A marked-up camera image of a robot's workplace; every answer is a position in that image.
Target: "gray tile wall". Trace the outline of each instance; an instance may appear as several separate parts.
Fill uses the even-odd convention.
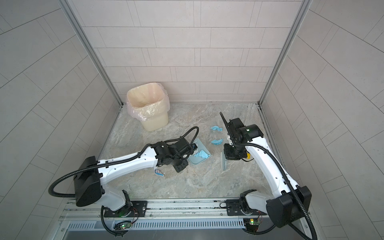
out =
[[[119,105],[56,0],[0,5],[0,235],[40,240],[48,185],[98,155]]]
[[[122,101],[133,87],[161,82],[171,102],[258,101],[301,4],[69,3]]]
[[[323,239],[384,237],[384,2],[313,0],[262,104]]]

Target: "trash can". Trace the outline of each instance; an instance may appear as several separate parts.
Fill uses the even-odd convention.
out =
[[[168,124],[169,98],[160,83],[148,83],[127,93],[128,114],[151,132]]]

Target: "blue dustpan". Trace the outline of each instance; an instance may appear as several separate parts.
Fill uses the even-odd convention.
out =
[[[200,141],[199,138],[196,138],[196,140],[193,143],[197,145],[197,152],[204,150],[204,152],[206,152],[209,155],[209,157],[211,156],[211,153],[208,151],[208,149],[204,146],[204,144]],[[195,157],[194,155],[190,155],[188,159],[193,165],[196,165],[208,159],[209,157],[202,158],[202,157]]]

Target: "gray stone floor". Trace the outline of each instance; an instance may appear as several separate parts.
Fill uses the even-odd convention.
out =
[[[159,167],[164,177],[154,174],[152,168],[141,169],[111,181],[119,190],[127,190],[133,199],[141,198],[200,198],[238,197],[240,193],[257,189],[271,193],[270,187],[255,161],[228,161],[227,169],[222,170],[220,153],[226,141],[226,130],[219,112],[227,121],[240,118],[245,125],[256,124],[265,133],[255,104],[171,104],[169,124],[153,132],[147,132],[141,123],[128,115],[124,106],[110,139],[101,156],[109,159],[130,154],[142,149],[146,143],[156,143],[183,135],[189,128],[200,128],[198,138],[211,155],[198,165],[191,163],[180,173],[173,166]],[[210,127],[223,127],[222,132]],[[224,138],[223,144],[213,145],[214,139]]]

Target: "crumpled blue tissue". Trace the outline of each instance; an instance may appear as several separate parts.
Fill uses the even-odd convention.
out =
[[[196,153],[194,156],[195,157],[202,157],[202,158],[208,158],[209,157],[209,155],[204,150],[201,150],[200,152]]]
[[[213,131],[223,131],[223,128],[222,127],[218,127],[218,126],[213,126],[213,127],[211,127],[211,129],[213,130]]]
[[[215,144],[215,145],[219,145],[223,142],[224,139],[220,139],[220,140],[213,140],[211,143]]]

